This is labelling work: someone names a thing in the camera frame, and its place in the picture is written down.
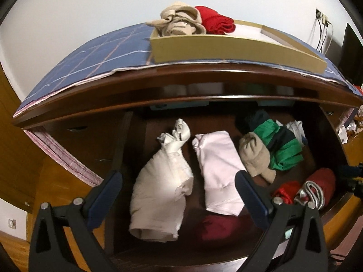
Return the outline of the low wall socket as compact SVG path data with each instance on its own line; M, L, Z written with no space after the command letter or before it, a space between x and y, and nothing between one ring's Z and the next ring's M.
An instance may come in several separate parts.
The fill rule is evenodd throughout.
M8 219L8 226L15 230L17 227L17 221L15 219Z

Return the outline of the maroon underwear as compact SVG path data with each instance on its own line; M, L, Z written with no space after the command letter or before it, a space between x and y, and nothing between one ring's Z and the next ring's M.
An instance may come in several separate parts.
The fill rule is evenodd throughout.
M249 233L252 227L249 216L208 215L198 226L196 237L203 243L231 242Z

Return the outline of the green black striped underwear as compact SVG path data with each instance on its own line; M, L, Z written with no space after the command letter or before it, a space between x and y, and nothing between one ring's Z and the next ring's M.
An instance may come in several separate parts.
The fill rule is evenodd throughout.
M270 168L287 171L303 161L302 146L286 127L278 125L265 111L257 111L249 120L249 128L270 153Z

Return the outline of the bright red garment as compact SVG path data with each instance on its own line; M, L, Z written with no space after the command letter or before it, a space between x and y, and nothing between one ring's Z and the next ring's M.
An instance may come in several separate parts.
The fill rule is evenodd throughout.
M224 35L233 33L236 29L234 20L219 14L216 10L205 6L196 6L201 15L202 25L207 34Z

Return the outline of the wooden drawer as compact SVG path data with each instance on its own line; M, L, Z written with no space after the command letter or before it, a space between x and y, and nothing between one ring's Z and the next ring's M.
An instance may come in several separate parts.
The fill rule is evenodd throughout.
M234 271L262 237L249 213L242 211L242 232L221 243L197 240L201 222L208 215L204 186L196 153L190 143L183 155L194 174L193 191L186 200L180 236L173 243L147 243L129 233L129 206L132 187L144 164L159 149L157 137L170 131L176 119L184 119L192 134L225 130L237 143L241 133L236 117L258 109L254 102L211 102L207 106L152 109L137 107L126 111L101 112L79 118L55 121L45 129L62 147L91 172L106 177L113 166L121 168L123 188L105 225L105 249L119 271ZM308 143L303 161L285 172L278 172L273 184L262 178L255 183L269 191L289 180L304 181L319 168L330 168L337 182L343 179L341 167L362 160L358 143L342 145L334 126L344 107L314 102L269 102L264 110L275 120L287 123L300 120Z

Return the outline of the white blue grey underwear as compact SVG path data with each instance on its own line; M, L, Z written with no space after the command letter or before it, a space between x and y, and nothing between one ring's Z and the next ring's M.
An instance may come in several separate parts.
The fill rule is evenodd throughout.
M285 124L285 127L295 135L296 139L300 143L300 146L304 147L307 145L308 141L304 133L302 121L290 121Z

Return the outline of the blue plaid tablecloth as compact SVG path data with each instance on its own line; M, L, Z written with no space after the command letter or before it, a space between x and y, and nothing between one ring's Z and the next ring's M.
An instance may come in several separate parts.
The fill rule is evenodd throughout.
M204 60L204 61L174 61L169 63L156 63L151 53L150 36L154 28L143 23L132 25L116 31L99 36L80 46L71 52L66 58L59 62L30 92L27 98L22 102L20 110L24 105L43 99L48 95L55 94L65 90L66 87L74 86L76 83L85 83L91 80L112 75L118 71L140 70L156 66L168 66L179 64L204 64L204 63L251 63L257 65L266 65L269 67L287 68L293 71L302 71L296 68L273 65L268 63L258 63L254 61L237 61L237 60ZM327 67L324 73L315 74L307 71L304 73L319 75L328 79L339 81L341 84L349 85L355 92L359 91L350 84L341 75L340 71L332 62L319 53L319 56L326 60ZM207 106L211 102L254 102L266 106L269 102L292 102L297 100L202 100L202 101L183 101L169 102L162 104L153 104L139 107L150 107L152 109L174 109L187 108L190 106L199 107ZM135 109L130 107L118 111ZM338 115L337 122L334 126L336 129L338 122L344 116L350 113L352 108L344 107L345 112Z

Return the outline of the dark red striped-band underwear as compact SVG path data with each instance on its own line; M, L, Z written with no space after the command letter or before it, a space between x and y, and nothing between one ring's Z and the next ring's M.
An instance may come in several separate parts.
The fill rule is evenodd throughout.
M321 210L329 204L335 192L335 185L336 178L333 171L321 168L303 183L294 197L294 203L300 205L313 203L318 210Z

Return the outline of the tan rolled socks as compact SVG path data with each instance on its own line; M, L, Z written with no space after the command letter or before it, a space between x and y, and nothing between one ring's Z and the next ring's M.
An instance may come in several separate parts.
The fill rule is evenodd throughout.
M261 176L272 184L276 171L270 169L270 151L254 132L249 132L239 140L239 156L247 172L252 176Z

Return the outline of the wooden door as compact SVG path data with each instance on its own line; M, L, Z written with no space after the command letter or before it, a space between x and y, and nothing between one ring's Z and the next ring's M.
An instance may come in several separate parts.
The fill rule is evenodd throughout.
M20 100L1 71L1 198L32 213L45 153L13 125Z

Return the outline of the wall power outlet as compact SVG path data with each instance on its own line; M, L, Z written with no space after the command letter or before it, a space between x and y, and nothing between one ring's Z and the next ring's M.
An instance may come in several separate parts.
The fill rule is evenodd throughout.
M323 14L320 10L316 9L316 18L323 24L328 25L330 21L328 20L327 16Z

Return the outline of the cream white underwear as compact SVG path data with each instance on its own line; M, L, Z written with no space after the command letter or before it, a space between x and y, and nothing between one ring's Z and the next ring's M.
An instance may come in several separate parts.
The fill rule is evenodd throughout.
M141 169L133 186L129 231L134 237L159 243L178 239L186 197L194 184L182 152L190 136L187 123L177 119L171 133L157 138L161 147Z

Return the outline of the teal paper card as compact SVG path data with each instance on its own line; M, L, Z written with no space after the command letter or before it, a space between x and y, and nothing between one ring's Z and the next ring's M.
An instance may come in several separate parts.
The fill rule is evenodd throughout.
M293 228L289 228L285 231L284 235L285 235L285 240L288 240L291 237L291 234L293 232Z

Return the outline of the pale pink underwear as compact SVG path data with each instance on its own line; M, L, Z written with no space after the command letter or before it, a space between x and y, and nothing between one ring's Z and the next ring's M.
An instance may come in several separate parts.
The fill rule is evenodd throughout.
M245 170L227 131L197 134L192 141L204 179L206 210L238 216L245 204L235 186L235 175Z

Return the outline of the black television screen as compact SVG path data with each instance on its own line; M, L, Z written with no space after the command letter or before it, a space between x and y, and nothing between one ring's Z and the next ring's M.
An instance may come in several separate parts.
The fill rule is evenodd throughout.
M347 80L359 87L362 85L362 52L362 43L347 23L338 68Z

